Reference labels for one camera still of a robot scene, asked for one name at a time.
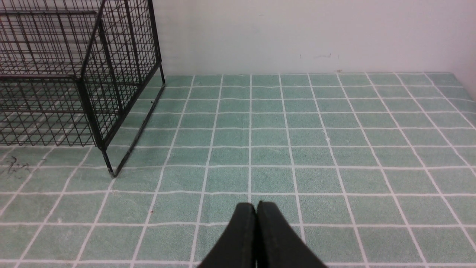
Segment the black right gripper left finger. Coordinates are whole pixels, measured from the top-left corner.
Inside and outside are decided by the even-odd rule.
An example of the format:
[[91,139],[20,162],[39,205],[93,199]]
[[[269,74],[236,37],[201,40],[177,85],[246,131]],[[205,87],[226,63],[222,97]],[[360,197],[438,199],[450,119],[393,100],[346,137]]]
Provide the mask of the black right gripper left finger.
[[224,232],[199,268],[254,268],[256,212],[252,204],[236,205]]

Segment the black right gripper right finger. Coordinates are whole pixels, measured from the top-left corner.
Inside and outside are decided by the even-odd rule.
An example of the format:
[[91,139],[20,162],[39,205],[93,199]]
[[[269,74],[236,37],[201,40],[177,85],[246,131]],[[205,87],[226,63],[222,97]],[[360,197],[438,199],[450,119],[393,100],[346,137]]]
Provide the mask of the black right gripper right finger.
[[258,268],[326,268],[293,231],[274,202],[257,206]]

